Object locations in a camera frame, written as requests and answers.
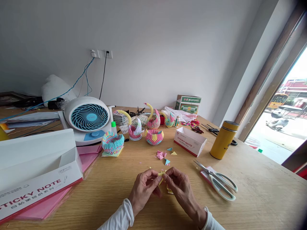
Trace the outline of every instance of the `sky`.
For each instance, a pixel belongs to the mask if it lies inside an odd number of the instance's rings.
[[[293,68],[290,70],[285,81],[288,79],[306,79],[307,78],[307,48],[301,54]]]

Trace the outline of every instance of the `yellow bus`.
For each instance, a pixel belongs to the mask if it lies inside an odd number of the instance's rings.
[[[267,109],[269,110],[277,109],[279,106],[284,105],[287,98],[288,98],[287,94],[275,94],[271,102],[269,103]]]

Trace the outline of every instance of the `yellow thermos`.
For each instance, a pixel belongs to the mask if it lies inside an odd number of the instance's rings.
[[[211,156],[221,160],[224,157],[225,152],[230,146],[238,129],[239,124],[232,121],[224,121],[210,151]]]

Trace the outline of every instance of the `fan knob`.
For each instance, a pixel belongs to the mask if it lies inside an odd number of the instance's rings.
[[[99,137],[99,132],[92,132],[91,137]]]

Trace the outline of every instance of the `desk fan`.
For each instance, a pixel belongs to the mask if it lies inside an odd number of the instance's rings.
[[[64,129],[74,130],[76,146],[94,144],[111,131],[112,108],[94,97],[78,97],[58,111]]]

